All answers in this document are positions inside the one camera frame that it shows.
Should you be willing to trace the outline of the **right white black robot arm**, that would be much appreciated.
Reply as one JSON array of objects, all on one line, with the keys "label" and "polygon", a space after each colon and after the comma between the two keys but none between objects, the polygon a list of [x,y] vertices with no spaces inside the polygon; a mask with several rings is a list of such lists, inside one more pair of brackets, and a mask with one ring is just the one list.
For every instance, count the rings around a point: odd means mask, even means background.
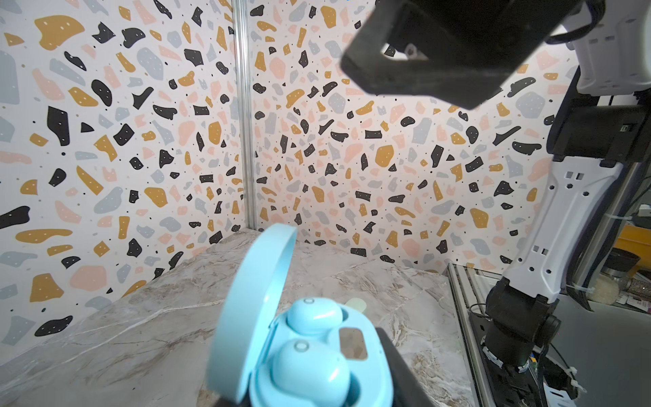
[{"label": "right white black robot arm", "polygon": [[484,406],[573,405],[576,376],[552,361],[561,293],[580,305],[650,165],[647,1],[381,1],[342,56],[365,92],[473,109],[542,44],[579,66],[547,139],[547,188],[532,230],[462,320]]}]

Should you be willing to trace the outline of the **mint green earbud case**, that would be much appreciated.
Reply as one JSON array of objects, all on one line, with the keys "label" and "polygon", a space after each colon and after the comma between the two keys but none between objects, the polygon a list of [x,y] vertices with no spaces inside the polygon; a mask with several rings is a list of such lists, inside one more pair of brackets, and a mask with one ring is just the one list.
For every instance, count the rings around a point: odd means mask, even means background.
[{"label": "mint green earbud case", "polygon": [[367,303],[362,298],[351,298],[345,305],[359,313],[364,314],[367,309]]}]

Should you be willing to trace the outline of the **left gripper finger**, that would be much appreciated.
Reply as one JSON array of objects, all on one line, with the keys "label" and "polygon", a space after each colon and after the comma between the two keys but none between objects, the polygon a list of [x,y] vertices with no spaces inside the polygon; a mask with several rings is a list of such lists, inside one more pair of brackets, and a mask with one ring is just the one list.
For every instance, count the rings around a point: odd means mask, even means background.
[{"label": "left gripper finger", "polygon": [[394,346],[388,334],[380,327],[377,335],[385,352],[393,381],[392,407],[434,407],[415,375]]}]

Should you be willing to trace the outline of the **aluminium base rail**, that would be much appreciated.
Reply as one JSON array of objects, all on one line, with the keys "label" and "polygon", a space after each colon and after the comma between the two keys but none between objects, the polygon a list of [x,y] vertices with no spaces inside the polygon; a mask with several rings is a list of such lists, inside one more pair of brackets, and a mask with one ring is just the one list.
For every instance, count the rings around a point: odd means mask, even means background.
[{"label": "aluminium base rail", "polygon": [[549,346],[532,346],[522,367],[508,367],[488,352],[486,339],[492,320],[486,307],[486,291],[496,282],[493,275],[449,264],[447,273],[466,347],[474,395],[480,406],[573,406],[571,373],[548,356]]}]

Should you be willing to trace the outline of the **blue earbud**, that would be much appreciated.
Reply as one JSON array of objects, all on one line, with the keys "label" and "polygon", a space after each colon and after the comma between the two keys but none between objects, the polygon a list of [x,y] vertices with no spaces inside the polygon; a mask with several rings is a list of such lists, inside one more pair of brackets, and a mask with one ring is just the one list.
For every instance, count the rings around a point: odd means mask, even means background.
[{"label": "blue earbud", "polygon": [[294,339],[272,358],[271,380],[279,390],[318,406],[342,406],[351,371],[343,354],[327,344]]},{"label": "blue earbud", "polygon": [[328,298],[302,298],[288,310],[289,327],[300,335],[315,336],[343,323],[341,306]]}]

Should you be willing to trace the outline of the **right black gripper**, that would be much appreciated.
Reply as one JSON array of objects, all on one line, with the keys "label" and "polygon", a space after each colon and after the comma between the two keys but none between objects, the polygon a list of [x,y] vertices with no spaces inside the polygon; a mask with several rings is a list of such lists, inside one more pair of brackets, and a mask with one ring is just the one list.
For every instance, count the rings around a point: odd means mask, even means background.
[{"label": "right black gripper", "polygon": [[578,7],[577,1],[380,1],[340,61],[375,95],[430,96],[472,110]]}]

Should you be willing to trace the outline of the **blue earbud case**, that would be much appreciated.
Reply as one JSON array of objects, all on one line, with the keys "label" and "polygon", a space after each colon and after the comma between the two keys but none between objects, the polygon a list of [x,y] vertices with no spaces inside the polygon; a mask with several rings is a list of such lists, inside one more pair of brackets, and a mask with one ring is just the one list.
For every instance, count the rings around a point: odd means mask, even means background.
[{"label": "blue earbud case", "polygon": [[305,297],[279,312],[297,230],[262,232],[240,264],[215,328],[207,388],[252,406],[390,406],[393,380],[362,313]]}]

